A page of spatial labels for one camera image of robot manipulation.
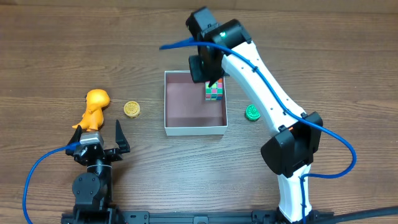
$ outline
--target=green bottle cap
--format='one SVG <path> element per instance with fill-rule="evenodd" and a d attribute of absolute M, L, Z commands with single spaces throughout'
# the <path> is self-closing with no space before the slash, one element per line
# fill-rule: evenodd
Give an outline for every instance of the green bottle cap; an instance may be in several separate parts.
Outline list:
<path fill-rule="evenodd" d="M 246 108 L 246 118 L 249 121 L 257 121 L 260 118 L 260 113 L 254 105 L 249 105 Z"/>

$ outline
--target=blue hose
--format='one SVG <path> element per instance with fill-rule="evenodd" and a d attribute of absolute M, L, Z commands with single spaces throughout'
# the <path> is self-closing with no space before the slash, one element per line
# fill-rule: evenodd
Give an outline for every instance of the blue hose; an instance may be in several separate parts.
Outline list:
<path fill-rule="evenodd" d="M 72 144 L 70 144 L 70 145 L 61 147 L 61 148 L 59 148 L 59 149 L 52 150 L 51 152 L 48 152 L 48 153 L 44 154 L 44 156 L 42 156 L 42 157 L 33 165 L 33 167 L 31 168 L 31 170 L 30 170 L 30 172 L 29 172 L 29 174 L 28 174 L 28 176 L 27 176 L 27 178 L 26 178 L 25 189 L 24 189 L 24 196 L 23 196 L 23 198 L 22 198 L 22 209 L 23 209 L 23 211 L 24 211 L 25 219 L 26 219 L 26 221 L 27 221 L 29 224 L 33 224 L 33 222 L 32 222 L 32 220 L 30 220 L 29 215 L 28 215 L 28 213 L 27 213 L 27 209 L 26 209 L 26 197 L 27 197 L 27 189 L 29 188 L 29 182 L 30 182 L 30 179 L 32 178 L 33 172 L 35 171 L 36 167 L 37 167 L 38 164 L 39 164 L 40 162 L 42 162 L 46 157 L 48 157 L 48 156 L 50 156 L 50 155 L 52 155 L 52 154 L 54 154 L 54 153 L 56 153 L 56 152 L 60 152 L 60 151 L 66 150 L 66 149 L 75 150 L 75 149 L 76 149 L 76 146 L 78 146 L 78 145 L 80 145 L 80 143 L 75 142 L 75 143 L 72 143 Z"/>
<path fill-rule="evenodd" d="M 240 55 L 239 53 L 224 47 L 222 45 L 218 45 L 218 44 L 214 44 L 211 42 L 195 42 L 192 41 L 191 39 L 187 39 L 187 40 L 183 40 L 181 42 L 177 42 L 175 44 L 170 44 L 170 45 L 163 45 L 161 46 L 159 49 L 160 50 L 166 50 L 166 49 L 176 49 L 176 48 L 180 48 L 180 47 L 191 47 L 191 46 L 207 46 L 207 47 L 214 47 L 216 49 L 222 50 L 228 54 L 232 54 L 235 57 L 241 59 L 243 62 L 245 62 L 246 64 L 248 64 L 254 71 L 257 72 L 257 74 L 260 76 L 260 78 L 262 79 L 262 81 L 267 85 L 269 91 L 272 93 L 272 96 L 274 96 L 275 100 L 278 102 L 279 106 L 283 109 L 283 111 L 285 113 L 287 113 L 288 115 L 290 115 L 291 117 L 293 117 L 294 119 L 296 119 L 297 121 L 300 121 L 303 124 L 306 124 L 312 128 L 318 129 L 320 131 L 323 131 L 324 133 L 329 134 L 330 136 L 334 137 L 335 139 L 339 140 L 341 143 L 343 143 L 351 152 L 353 160 L 351 161 L 351 164 L 347 167 L 347 169 L 345 169 L 343 172 L 340 172 L 339 174 L 304 174 L 300 177 L 300 187 L 301 187 L 301 193 L 302 193 L 302 216 L 303 216 L 303 223 L 306 223 L 306 219 L 305 219 L 305 191 L 304 191 L 304 181 L 306 177 L 317 177 L 317 178 L 324 178 L 324 179 L 335 179 L 335 178 L 339 178 L 342 177 L 344 175 L 346 175 L 347 173 L 349 173 L 355 166 L 356 163 L 356 153 L 354 150 L 354 147 L 344 138 L 342 138 L 341 136 L 339 136 L 338 134 L 334 133 L 333 131 L 330 131 L 329 129 L 326 129 L 322 126 L 319 126 L 317 124 L 311 123 L 299 116 L 297 116 L 296 114 L 293 114 L 289 109 L 286 108 L 286 106 L 283 104 L 283 102 L 280 100 L 280 98 L 278 97 L 277 93 L 275 92 L 275 90 L 272 88 L 271 84 L 267 81 L 267 79 L 265 78 L 265 76 L 260 72 L 259 69 L 256 68 L 255 65 L 253 65 L 248 59 L 246 59 L 245 57 L 243 57 L 242 55 Z"/>

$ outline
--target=yellow disc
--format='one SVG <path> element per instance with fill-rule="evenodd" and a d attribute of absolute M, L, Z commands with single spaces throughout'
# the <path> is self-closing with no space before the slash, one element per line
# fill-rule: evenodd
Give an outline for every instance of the yellow disc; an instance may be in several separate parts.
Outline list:
<path fill-rule="evenodd" d="M 140 114 L 139 104 L 135 101 L 129 101 L 124 105 L 124 113 L 130 118 L 136 118 Z"/>

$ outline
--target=orange stuffed animal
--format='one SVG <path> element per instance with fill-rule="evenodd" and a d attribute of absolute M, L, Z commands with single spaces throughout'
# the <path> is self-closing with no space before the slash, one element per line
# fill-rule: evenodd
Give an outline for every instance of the orange stuffed animal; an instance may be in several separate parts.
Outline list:
<path fill-rule="evenodd" d="M 109 105 L 111 99 L 104 90 L 91 90 L 87 93 L 87 107 L 83 113 L 80 123 L 72 126 L 77 128 L 78 125 L 87 131 L 98 131 L 98 128 L 104 123 L 104 114 L 102 108 Z"/>

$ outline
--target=colorful cube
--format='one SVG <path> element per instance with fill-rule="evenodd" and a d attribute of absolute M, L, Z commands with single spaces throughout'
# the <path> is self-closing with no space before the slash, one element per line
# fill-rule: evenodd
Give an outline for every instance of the colorful cube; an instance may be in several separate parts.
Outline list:
<path fill-rule="evenodd" d="M 223 98 L 223 79 L 220 78 L 211 87 L 209 84 L 210 81 L 205 83 L 205 100 L 221 100 Z"/>

